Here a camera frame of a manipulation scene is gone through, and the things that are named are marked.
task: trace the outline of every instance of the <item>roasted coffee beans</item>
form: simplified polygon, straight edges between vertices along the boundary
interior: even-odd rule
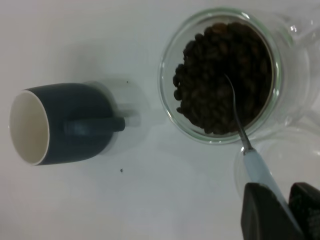
[[[237,112],[244,126],[261,112],[272,86],[268,50],[259,35],[239,22],[215,23],[198,33],[183,51],[175,70],[174,98],[178,113],[206,134],[237,130],[233,115],[231,79]]]

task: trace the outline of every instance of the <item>white handle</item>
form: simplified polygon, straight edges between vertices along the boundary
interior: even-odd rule
[[[285,197],[282,195],[276,181],[272,177],[272,174],[268,166],[266,165],[265,161],[260,156],[260,154],[257,153],[256,150],[251,150],[244,155],[243,161],[251,182],[268,186],[269,189],[276,196],[284,211],[287,213],[293,225],[296,227],[297,230],[299,230],[302,233],[299,224],[297,223],[294,215],[292,214],[286,202]]]

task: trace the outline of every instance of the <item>metal spoon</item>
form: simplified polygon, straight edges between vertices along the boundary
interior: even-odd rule
[[[259,183],[264,184],[270,188],[270,190],[273,191],[275,194],[277,200],[283,207],[284,211],[288,215],[289,219],[292,221],[293,225],[296,227],[297,230],[299,230],[301,233],[301,229],[299,227],[299,224],[297,220],[295,219],[294,215],[292,214],[286,199],[282,195],[276,181],[272,177],[272,174],[266,165],[264,159],[261,157],[261,155],[252,147],[248,136],[246,134],[246,131],[244,127],[242,126],[238,113],[237,113],[237,106],[236,106],[236,93],[234,86],[232,85],[231,80],[229,77],[225,74],[226,79],[228,79],[233,92],[233,114],[236,121],[236,124],[238,125],[238,132],[243,144],[243,162],[245,165],[246,172],[253,183]]]

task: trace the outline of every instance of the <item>white mug rim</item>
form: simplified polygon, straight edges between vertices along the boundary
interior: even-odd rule
[[[22,94],[30,94],[30,95],[32,95],[32,96],[37,100],[37,102],[39,103],[41,109],[42,109],[43,112],[44,112],[44,116],[45,116],[45,121],[46,121],[46,126],[47,126],[47,128],[46,128],[46,130],[47,130],[46,148],[45,148],[45,152],[44,152],[42,158],[41,158],[39,161],[37,161],[37,162],[30,162],[30,161],[24,159],[24,158],[20,155],[19,151],[17,150],[17,147],[16,147],[16,145],[15,145],[15,143],[14,143],[14,139],[13,139],[13,133],[12,133],[12,128],[11,128],[13,103],[15,102],[16,98],[17,98],[18,96],[22,95]],[[49,120],[48,120],[48,115],[47,115],[47,112],[46,112],[46,109],[45,109],[43,103],[42,103],[41,100],[38,98],[38,96],[37,96],[36,94],[34,94],[32,91],[30,91],[30,90],[22,90],[22,91],[20,91],[20,93],[19,93],[18,95],[15,96],[15,98],[14,98],[12,104],[11,104],[10,111],[9,111],[9,125],[8,125],[8,128],[9,128],[9,131],[10,131],[10,138],[11,138],[11,142],[12,142],[12,144],[13,144],[13,147],[14,147],[16,153],[20,156],[20,158],[21,158],[24,162],[26,162],[26,163],[28,163],[28,164],[30,164],[30,165],[36,166],[36,165],[40,164],[40,163],[45,159],[45,157],[47,156],[47,153],[48,153],[49,143],[50,143]]]

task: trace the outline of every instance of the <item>coffee bean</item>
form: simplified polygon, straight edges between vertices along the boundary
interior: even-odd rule
[[[253,40],[249,35],[246,35],[243,37],[242,42],[245,43],[247,46],[251,47],[259,47],[259,42],[256,40]]]
[[[207,49],[205,54],[205,59],[207,60],[218,60],[219,59],[219,50],[217,47],[213,47],[210,49]]]
[[[223,34],[220,34],[220,39],[230,42],[234,37],[234,34],[231,32],[226,32]]]
[[[195,98],[197,98],[199,96],[199,94],[200,94],[200,90],[197,88],[197,89],[192,91],[191,98],[195,99]]]
[[[240,53],[240,51],[243,51],[243,46],[235,41],[232,41],[230,43],[230,52],[234,55],[238,55]]]
[[[180,114],[182,114],[182,113],[183,113],[183,110],[182,110],[182,108],[181,108],[181,107],[177,107],[176,111],[177,111],[178,113],[180,113]]]
[[[183,64],[179,64],[178,67],[175,69],[175,73],[183,73],[185,71],[185,66]]]
[[[262,74],[267,74],[267,72],[268,72],[268,66],[267,66],[267,60],[266,60],[266,59],[263,59],[263,60],[261,61],[260,71],[261,71]]]
[[[225,133],[225,128],[221,124],[216,124],[213,127],[213,133],[217,135],[222,135]]]
[[[181,101],[180,107],[184,113],[189,112],[191,107],[191,101],[188,99]]]
[[[205,121],[203,119],[200,119],[198,127],[201,128],[201,129],[205,129],[206,124],[205,124]]]
[[[205,30],[204,30],[204,36],[206,37],[206,36],[209,36],[209,35],[211,35],[211,34],[213,34],[214,32],[213,32],[213,29],[212,29],[212,27],[211,26],[208,26]]]
[[[179,86],[179,79],[178,79],[178,77],[177,76],[174,76],[173,77],[173,85],[175,86],[175,87],[178,87]]]
[[[195,47],[194,47],[194,55],[198,58],[198,59],[200,59],[200,60],[202,60],[203,59],[203,48],[200,46],[200,45],[196,45]]]
[[[200,108],[200,113],[204,117],[208,117],[210,115],[210,110],[206,106],[202,106]]]
[[[194,48],[195,41],[190,41],[186,46],[185,49],[183,50],[183,55],[187,56],[190,51]]]
[[[231,94],[233,94],[233,92],[230,85],[223,84],[216,90],[216,96],[218,99],[229,97]]]
[[[202,96],[208,94],[209,87],[206,83],[202,82],[199,84],[199,90]]]
[[[202,79],[205,81],[209,81],[210,80],[210,75],[207,72],[203,72],[202,73]]]
[[[223,105],[219,105],[218,106],[218,110],[219,110],[219,112],[221,113],[222,116],[224,116],[228,112],[228,110]]]
[[[218,35],[213,35],[210,37],[210,42],[213,44],[217,44],[220,41],[220,37]]]
[[[251,78],[245,78],[243,80],[243,85],[248,89],[252,94],[256,94],[258,91],[257,84]]]
[[[228,45],[224,41],[219,43],[219,49],[223,55],[227,55],[229,52]]]
[[[205,132],[206,134],[212,134],[212,133],[213,133],[213,129],[212,129],[212,128],[207,128],[207,127],[205,127],[205,128],[204,128],[204,132]]]
[[[187,57],[187,58],[184,60],[184,65],[185,65],[186,67],[190,67],[190,66],[194,65],[196,62],[197,62],[197,60],[194,59],[193,57]]]
[[[199,126],[199,120],[193,114],[188,115],[188,119],[193,125]]]
[[[205,119],[203,122],[204,122],[205,126],[212,127],[216,123],[216,120],[211,117],[211,118]]]
[[[186,86],[187,88],[191,89],[195,84],[194,81],[191,79],[190,76],[185,76],[184,80],[183,80],[183,85]]]
[[[248,71],[246,69],[242,69],[240,72],[239,72],[239,77],[242,78],[242,79],[245,79],[247,76],[248,76]]]
[[[250,36],[253,40],[261,41],[259,35],[258,35],[255,31],[253,31],[253,30],[251,30],[251,31],[249,32],[249,36]]]
[[[249,62],[245,63],[245,64],[240,64],[239,65],[243,71],[249,75],[252,72],[252,66],[251,66],[251,61],[249,60]]]
[[[229,126],[230,118],[227,115],[221,117],[221,123],[227,128]]]
[[[229,122],[229,131],[231,133],[238,131],[238,125],[234,119]]]
[[[197,42],[200,42],[201,40],[204,39],[204,36],[201,34],[201,33],[198,33],[194,36],[194,39],[197,41]]]
[[[216,106],[217,106],[217,102],[216,102],[216,101],[211,101],[211,102],[209,103],[209,108],[210,108],[210,109],[215,109]]]
[[[201,104],[201,105],[205,105],[208,103],[209,99],[206,98],[206,97],[203,97],[203,96],[200,96],[198,99],[197,99],[198,103]]]
[[[256,59],[260,59],[260,51],[259,48],[255,45],[251,46],[251,52]]]
[[[260,113],[260,111],[261,111],[261,108],[260,107],[256,107],[252,112],[252,116],[255,118],[256,116],[258,116],[259,115],[259,113]]]
[[[240,65],[248,65],[248,63],[250,62],[250,58],[248,55],[240,55],[238,56],[238,63]]]
[[[252,61],[252,66],[251,69],[253,72],[259,72],[260,66],[259,66],[259,62],[257,62],[255,59]]]
[[[175,77],[177,78],[177,80],[178,80],[179,82],[182,82],[182,81],[184,80],[184,78],[185,78],[185,75],[184,75],[183,73],[181,73],[181,72],[178,72],[178,73],[175,75]]]
[[[212,31],[215,33],[215,34],[224,34],[228,31],[228,27],[225,23],[215,23],[213,26],[212,26]]]
[[[214,110],[212,111],[212,115],[213,115],[216,119],[219,119],[220,116],[221,116],[220,112],[219,112],[218,110],[216,110],[216,109],[214,109]]]
[[[269,96],[269,91],[268,91],[268,89],[266,89],[266,90],[262,90],[261,91],[261,94],[260,94],[260,102],[261,103],[265,103],[266,102],[266,100],[267,100],[267,98],[268,98],[268,96]]]
[[[208,69],[208,73],[209,73],[209,76],[210,76],[210,79],[212,79],[214,76],[215,76],[215,70],[214,68],[209,68]]]
[[[200,120],[200,114],[198,113],[198,111],[195,107],[193,107],[191,109],[191,114],[192,114],[192,116],[194,116],[195,119]]]
[[[244,106],[243,106],[244,112],[247,114],[251,113],[252,110],[254,109],[254,106],[255,106],[255,100],[252,96],[249,96],[244,102]]]
[[[233,97],[223,99],[222,104],[225,106],[227,110],[231,109],[233,107]]]
[[[202,44],[203,44],[203,47],[204,48],[211,48],[212,47],[212,43],[211,41],[205,37],[203,40],[202,40]]]
[[[218,77],[216,82],[217,82],[218,85],[228,84],[228,80],[226,80],[226,78],[224,76]]]
[[[182,95],[181,95],[181,91],[179,90],[179,88],[177,90],[174,91],[174,98],[177,101],[182,100]]]
[[[209,82],[208,82],[208,85],[207,85],[208,90],[209,90],[210,92],[215,93],[215,92],[214,92],[214,89],[216,89],[216,85],[217,85],[217,83],[216,83],[216,81],[215,81],[215,78],[212,77],[211,81],[209,81]]]
[[[201,69],[199,66],[191,66],[187,69],[187,74],[191,76],[197,76],[201,73]]]
[[[249,33],[249,31],[251,30],[251,28],[247,25],[241,24],[239,22],[233,22],[230,23],[228,25],[228,28],[230,29],[230,31],[237,33],[239,35],[246,35]]]
[[[238,113],[239,119],[243,119],[243,117],[245,115],[244,106],[242,104],[241,105],[238,104],[236,106],[236,111]]]
[[[204,72],[207,72],[209,69],[212,69],[211,62],[206,61],[201,65],[201,68],[203,69]]]
[[[182,100],[187,100],[189,96],[190,96],[190,93],[185,88],[182,88],[181,89]]]

